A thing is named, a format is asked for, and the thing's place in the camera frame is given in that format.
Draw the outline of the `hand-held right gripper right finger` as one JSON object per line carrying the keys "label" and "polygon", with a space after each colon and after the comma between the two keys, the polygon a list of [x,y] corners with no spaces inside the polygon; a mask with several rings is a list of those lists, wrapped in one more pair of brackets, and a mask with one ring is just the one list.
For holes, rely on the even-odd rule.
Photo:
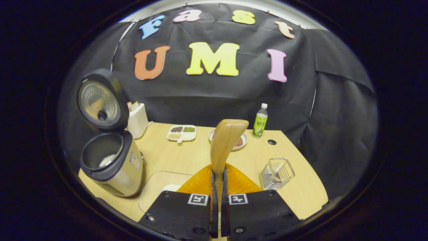
{"label": "hand-held right gripper right finger", "polygon": [[223,175],[221,235],[229,240],[277,240],[301,226],[277,191],[262,190],[230,164]]}

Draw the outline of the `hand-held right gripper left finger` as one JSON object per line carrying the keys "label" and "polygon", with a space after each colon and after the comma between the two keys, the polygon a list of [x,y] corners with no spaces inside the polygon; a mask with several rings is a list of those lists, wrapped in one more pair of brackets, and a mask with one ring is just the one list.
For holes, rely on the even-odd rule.
{"label": "hand-held right gripper left finger", "polygon": [[176,191],[160,191],[138,223],[176,240],[218,237],[218,201],[211,165],[205,166]]}

